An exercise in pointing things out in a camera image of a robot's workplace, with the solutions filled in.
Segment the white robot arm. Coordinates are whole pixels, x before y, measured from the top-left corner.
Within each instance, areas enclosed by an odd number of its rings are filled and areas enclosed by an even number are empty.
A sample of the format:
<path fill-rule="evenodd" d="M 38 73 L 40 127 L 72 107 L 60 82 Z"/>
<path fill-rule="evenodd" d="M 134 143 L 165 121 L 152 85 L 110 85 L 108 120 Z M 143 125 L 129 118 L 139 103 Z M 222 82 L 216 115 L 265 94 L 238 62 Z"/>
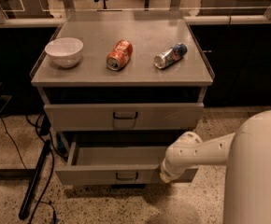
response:
<path fill-rule="evenodd" d="M 271 224 L 271 110 L 206 142 L 184 133 L 167 148 L 160 178 L 169 183 L 195 165 L 226 167 L 224 224 Z"/>

